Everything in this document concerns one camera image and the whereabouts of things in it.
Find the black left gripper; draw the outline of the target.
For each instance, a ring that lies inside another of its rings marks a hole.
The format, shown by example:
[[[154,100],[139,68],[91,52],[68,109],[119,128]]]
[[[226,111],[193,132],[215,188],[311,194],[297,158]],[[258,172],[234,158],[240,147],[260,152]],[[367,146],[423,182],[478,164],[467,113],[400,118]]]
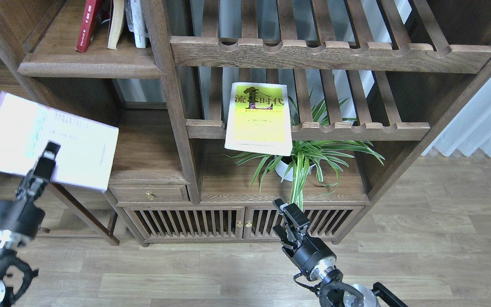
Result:
[[[0,200],[0,248],[26,246],[35,239],[45,217],[45,211],[35,206],[35,200],[51,181],[60,148],[60,144],[48,142],[30,180],[17,189],[15,200]]]

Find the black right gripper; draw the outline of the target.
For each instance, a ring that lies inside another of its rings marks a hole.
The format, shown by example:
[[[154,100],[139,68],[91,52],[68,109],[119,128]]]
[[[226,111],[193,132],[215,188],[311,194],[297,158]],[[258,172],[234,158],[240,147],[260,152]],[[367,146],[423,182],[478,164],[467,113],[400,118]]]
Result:
[[[306,214],[296,204],[282,199],[273,200],[273,205],[284,222],[284,226],[273,226],[273,231],[279,237],[282,251],[300,270],[300,275],[308,281],[338,280],[336,255],[320,238],[307,234],[311,222]]]

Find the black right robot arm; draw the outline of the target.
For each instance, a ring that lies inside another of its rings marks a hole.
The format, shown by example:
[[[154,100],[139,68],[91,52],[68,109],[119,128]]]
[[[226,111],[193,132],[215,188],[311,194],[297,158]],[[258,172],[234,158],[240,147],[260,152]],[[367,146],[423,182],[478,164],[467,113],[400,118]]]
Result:
[[[376,282],[372,288],[362,284],[346,284],[343,273],[336,267],[337,256],[319,238],[308,233],[310,220],[294,203],[277,199],[273,205],[283,218],[284,225],[273,226],[278,235],[282,251],[299,273],[296,281],[304,276],[308,281],[319,281],[315,286],[298,282],[298,285],[313,292],[322,307],[379,307],[379,299],[389,307],[407,306],[382,283]]]

